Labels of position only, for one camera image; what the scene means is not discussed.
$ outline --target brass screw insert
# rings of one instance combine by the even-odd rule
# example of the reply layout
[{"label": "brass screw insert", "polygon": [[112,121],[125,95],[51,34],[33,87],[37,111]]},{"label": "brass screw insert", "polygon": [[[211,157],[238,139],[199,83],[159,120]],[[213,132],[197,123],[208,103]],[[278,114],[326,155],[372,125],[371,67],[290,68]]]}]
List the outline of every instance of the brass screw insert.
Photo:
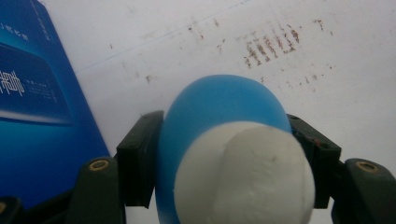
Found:
[{"label": "brass screw insert", "polygon": [[106,160],[99,160],[99,161],[93,161],[90,164],[90,170],[91,171],[101,171],[106,169],[108,166],[108,161]]},{"label": "brass screw insert", "polygon": [[378,167],[367,161],[357,161],[356,164],[365,172],[376,173],[379,170]]},{"label": "brass screw insert", "polygon": [[0,215],[4,213],[4,211],[6,211],[7,208],[7,204],[0,202]]}]

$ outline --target white surface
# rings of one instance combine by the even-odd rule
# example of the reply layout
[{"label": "white surface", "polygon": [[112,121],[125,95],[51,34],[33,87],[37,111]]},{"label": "white surface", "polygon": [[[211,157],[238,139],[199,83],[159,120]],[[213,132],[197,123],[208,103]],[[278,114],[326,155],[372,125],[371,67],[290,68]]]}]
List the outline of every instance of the white surface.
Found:
[{"label": "white surface", "polygon": [[[392,0],[43,2],[113,153],[141,114],[166,111],[193,80],[236,74],[342,147],[342,161],[396,174]],[[128,218],[156,223],[155,210],[128,208]],[[330,210],[311,223],[332,223]]]},{"label": "white surface", "polygon": [[300,144],[260,123],[210,129],[191,144],[177,170],[181,223],[305,224],[314,200],[314,177]]}]

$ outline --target blue box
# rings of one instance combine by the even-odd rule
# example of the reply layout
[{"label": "blue box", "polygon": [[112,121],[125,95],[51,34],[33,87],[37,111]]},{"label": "blue box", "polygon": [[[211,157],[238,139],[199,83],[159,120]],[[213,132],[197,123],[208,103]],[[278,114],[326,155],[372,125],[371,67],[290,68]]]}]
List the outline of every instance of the blue box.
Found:
[{"label": "blue box", "polygon": [[79,167],[108,156],[47,10],[0,2],[0,196],[26,208],[73,188]]}]

